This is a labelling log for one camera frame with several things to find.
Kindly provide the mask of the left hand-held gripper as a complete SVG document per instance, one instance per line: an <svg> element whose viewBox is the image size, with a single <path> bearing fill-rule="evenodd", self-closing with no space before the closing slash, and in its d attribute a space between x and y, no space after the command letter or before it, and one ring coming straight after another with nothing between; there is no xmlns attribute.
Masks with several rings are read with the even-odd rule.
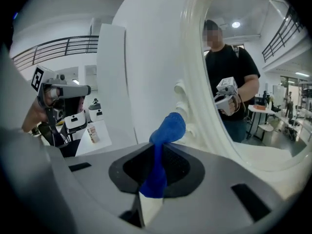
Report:
<svg viewBox="0 0 312 234"><path fill-rule="evenodd" d="M88 85L68 84L63 74L58 74L42 66L36 66L33 73L32 88L37 93L39 105L47 115L47 125L52 133L58 134L56 125L64 121L68 134L73 134L87 127L87 120L83 111L84 98L90 94ZM59 89L59 99L52 106L46 106L44 92L48 88Z"/></svg>

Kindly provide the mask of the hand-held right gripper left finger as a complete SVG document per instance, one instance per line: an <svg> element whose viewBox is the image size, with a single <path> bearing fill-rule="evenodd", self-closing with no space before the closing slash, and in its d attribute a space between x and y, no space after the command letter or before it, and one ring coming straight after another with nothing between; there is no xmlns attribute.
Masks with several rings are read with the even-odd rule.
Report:
<svg viewBox="0 0 312 234"><path fill-rule="evenodd" d="M154 162L151 143L67 158L70 166L87 162L90 167L74 171L71 184L75 189L70 207L78 234L155 234L149 213L156 213L150 198L139 189Z"/></svg>

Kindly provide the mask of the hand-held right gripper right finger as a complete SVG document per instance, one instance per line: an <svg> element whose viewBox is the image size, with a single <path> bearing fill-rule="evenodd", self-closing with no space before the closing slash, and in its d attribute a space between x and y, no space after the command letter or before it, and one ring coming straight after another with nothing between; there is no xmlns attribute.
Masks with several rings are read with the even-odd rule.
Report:
<svg viewBox="0 0 312 234"><path fill-rule="evenodd" d="M205 176L188 196L164 201L146 227L149 233L262 234L289 208L269 184L231 159L177 144L166 147L198 158Z"/></svg>

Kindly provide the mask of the person's left hand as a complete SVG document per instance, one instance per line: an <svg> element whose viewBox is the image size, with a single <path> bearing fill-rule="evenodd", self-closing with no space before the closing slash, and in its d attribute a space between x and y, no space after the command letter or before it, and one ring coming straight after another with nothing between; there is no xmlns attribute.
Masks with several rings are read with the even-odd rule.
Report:
<svg viewBox="0 0 312 234"><path fill-rule="evenodd" d="M52 87L44 92L44 102L46 106L52 106L59 99L59 89Z"/></svg>

